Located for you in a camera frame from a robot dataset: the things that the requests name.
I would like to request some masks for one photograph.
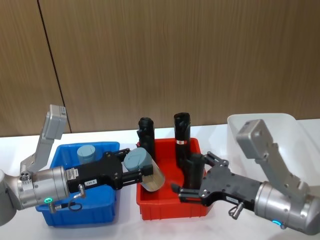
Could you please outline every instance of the plastic container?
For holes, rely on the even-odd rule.
[[[198,140],[190,139],[192,153],[200,153]],[[194,203],[181,203],[178,195],[171,189],[171,184],[183,185],[184,176],[176,166],[175,139],[155,140],[156,164],[165,176],[163,187],[155,192],[146,191],[137,184],[136,202],[140,206],[143,220],[191,218],[207,215],[210,207]]]
[[[56,149],[50,168],[57,166],[70,168],[80,165],[77,150],[83,145],[93,145],[95,147],[96,160],[101,159],[104,152],[118,151],[120,147],[118,142],[86,142],[60,145]],[[70,194],[69,198],[57,201],[56,204],[68,203],[75,194],[77,194],[77,192]],[[101,224],[114,220],[116,214],[116,191],[110,186],[103,185],[88,189],[86,190],[86,197],[78,198],[76,202],[82,204],[82,210],[77,212],[63,208],[51,214],[46,204],[35,208],[43,214],[49,226]]]
[[[228,117],[227,155],[231,170],[261,182],[268,180],[260,165],[245,157],[235,139],[246,121],[256,119],[264,120],[273,142],[279,145],[279,152],[289,171],[310,186],[320,185],[320,152],[296,119],[285,113],[236,114]]]

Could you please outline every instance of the table surface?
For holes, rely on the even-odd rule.
[[[320,119],[298,121],[308,136],[320,149]],[[227,134],[228,126],[209,125],[191,127],[191,137],[197,138],[202,153],[212,151],[216,155],[228,159]],[[173,138],[173,128],[155,130],[157,139]],[[19,136],[0,138],[0,169],[6,174],[17,176],[20,161],[33,154],[38,136]],[[138,142],[136,130],[105,131],[64,134],[56,140],[46,168],[50,166],[58,145],[69,143],[117,141],[120,149],[135,148]],[[251,211],[242,211],[238,220],[228,215],[232,204],[218,201],[205,217],[175,218],[143,221],[139,206],[136,203],[136,186],[126,186],[118,194],[118,206],[113,223],[82,227],[50,227],[42,214],[34,207],[18,211],[15,217],[0,227],[0,239],[23,240],[107,240],[107,239],[183,239],[195,238],[216,240],[313,240],[319,235],[307,236],[300,232],[281,230],[277,225],[262,219]]]

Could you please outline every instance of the green indicator light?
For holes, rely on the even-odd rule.
[[[52,198],[51,197],[47,197],[45,200],[44,200],[44,203],[45,204],[49,204],[52,202]]]

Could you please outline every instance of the red label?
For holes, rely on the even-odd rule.
[[[179,141],[179,140],[175,140],[176,144],[179,144],[179,145],[184,145],[184,144],[187,144],[187,141]]]

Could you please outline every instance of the blue indicator light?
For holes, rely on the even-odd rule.
[[[279,222],[279,221],[277,221],[277,220],[272,220],[272,222],[273,222],[274,224],[279,225],[279,226],[281,226],[281,225],[282,225],[282,223],[281,223],[281,222]]]
[[[53,199],[51,197],[47,197],[45,200],[44,200],[44,203],[45,204],[49,204],[53,201]]]

